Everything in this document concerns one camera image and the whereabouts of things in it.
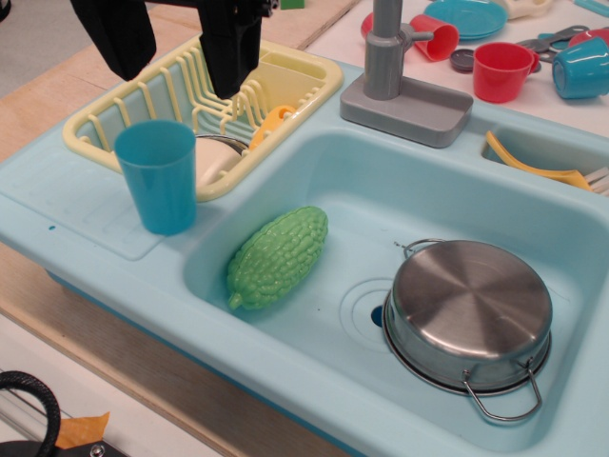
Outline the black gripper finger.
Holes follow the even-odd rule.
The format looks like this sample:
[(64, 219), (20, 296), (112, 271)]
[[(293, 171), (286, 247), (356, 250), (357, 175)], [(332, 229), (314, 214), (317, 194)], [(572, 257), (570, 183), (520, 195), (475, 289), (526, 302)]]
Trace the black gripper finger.
[(155, 55), (155, 36), (144, 1), (70, 3), (109, 69), (121, 79), (134, 79)]
[(229, 99), (258, 67), (264, 2), (203, 1), (197, 11), (213, 90)]

